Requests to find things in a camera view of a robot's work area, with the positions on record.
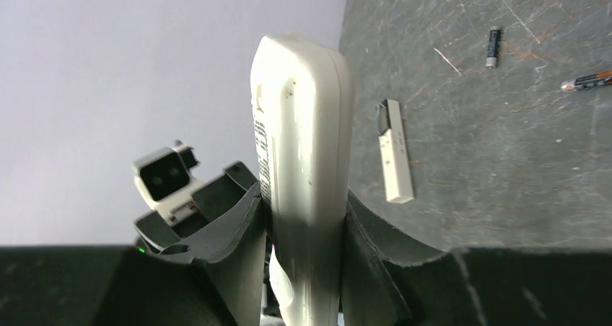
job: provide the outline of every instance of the scratched surface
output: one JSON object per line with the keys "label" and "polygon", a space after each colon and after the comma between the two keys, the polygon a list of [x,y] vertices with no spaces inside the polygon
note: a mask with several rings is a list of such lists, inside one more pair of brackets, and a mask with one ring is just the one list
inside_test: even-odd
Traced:
{"label": "scratched surface", "polygon": [[[341,51],[357,91],[350,188],[440,249],[612,245],[612,87],[559,90],[612,70],[611,8],[612,0],[348,0]],[[493,25],[504,28],[502,50],[487,70]],[[386,97],[403,109],[416,193],[403,205],[384,196],[375,107]]]}

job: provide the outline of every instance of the light gray wall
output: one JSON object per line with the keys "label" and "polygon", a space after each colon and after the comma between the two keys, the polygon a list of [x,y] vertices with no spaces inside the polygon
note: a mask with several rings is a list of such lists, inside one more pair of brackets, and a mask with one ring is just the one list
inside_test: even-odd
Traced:
{"label": "light gray wall", "polygon": [[336,47],[345,1],[0,0],[0,245],[130,242],[131,163],[175,138],[256,172],[259,40]]}

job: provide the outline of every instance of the dark foreground object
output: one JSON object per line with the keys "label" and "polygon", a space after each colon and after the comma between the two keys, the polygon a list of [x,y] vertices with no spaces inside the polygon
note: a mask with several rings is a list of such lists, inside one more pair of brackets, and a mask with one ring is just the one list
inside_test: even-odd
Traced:
{"label": "dark foreground object", "polygon": [[[203,227],[161,252],[1,249],[0,325],[258,325],[269,210],[239,166],[200,192]],[[219,212],[207,190],[234,206]],[[611,251],[440,252],[352,194],[347,211],[346,325],[612,325]]]}

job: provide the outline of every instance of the barcode label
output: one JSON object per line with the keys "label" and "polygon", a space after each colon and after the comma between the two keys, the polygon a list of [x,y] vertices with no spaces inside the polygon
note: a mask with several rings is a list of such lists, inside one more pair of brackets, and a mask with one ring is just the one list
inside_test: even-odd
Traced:
{"label": "barcode label", "polygon": [[268,164],[268,136],[266,135],[265,125],[257,118],[254,118],[254,121],[261,196],[265,202],[270,204],[272,190],[270,189],[270,165]]}

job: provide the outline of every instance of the black plastic part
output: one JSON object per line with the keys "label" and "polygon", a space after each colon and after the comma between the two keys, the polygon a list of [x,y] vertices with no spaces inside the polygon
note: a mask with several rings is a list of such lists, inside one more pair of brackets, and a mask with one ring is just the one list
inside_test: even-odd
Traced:
{"label": "black plastic part", "polygon": [[251,185],[258,182],[253,173],[246,167],[243,162],[235,162],[225,170],[225,175],[239,185],[244,191],[248,190]]}
{"label": "black plastic part", "polygon": [[180,237],[187,238],[195,234],[199,229],[208,225],[209,221],[202,213],[191,214],[188,218],[174,225],[172,230]]}
{"label": "black plastic part", "polygon": [[234,207],[175,245],[186,252],[160,255],[176,263],[192,263],[214,282],[239,325],[257,325],[261,309],[266,231],[261,216],[259,183]]}
{"label": "black plastic part", "polygon": [[148,243],[147,241],[142,239],[142,237],[136,238],[135,245],[136,245],[136,248],[138,248],[142,252],[151,252],[154,254],[157,254],[159,252],[157,248],[153,247],[151,243]]}
{"label": "black plastic part", "polygon": [[378,111],[378,136],[384,135],[391,129],[391,119],[389,118],[389,104],[383,100],[377,107]]}
{"label": "black plastic part", "polygon": [[346,325],[402,325],[414,311],[385,268],[385,260],[427,260],[440,251],[406,236],[349,192],[341,300]]}
{"label": "black plastic part", "polygon": [[150,211],[134,222],[139,234],[143,234],[144,241],[156,248],[166,248],[177,243],[180,237],[166,224],[159,213]]}
{"label": "black plastic part", "polygon": [[196,191],[191,198],[207,222],[219,218],[245,194],[245,190],[227,175],[222,175]]}
{"label": "black plastic part", "polygon": [[183,164],[187,168],[187,170],[193,169],[198,166],[200,162],[196,159],[196,156],[193,155],[193,148],[186,147],[178,152],[180,155],[180,159],[183,160]]}

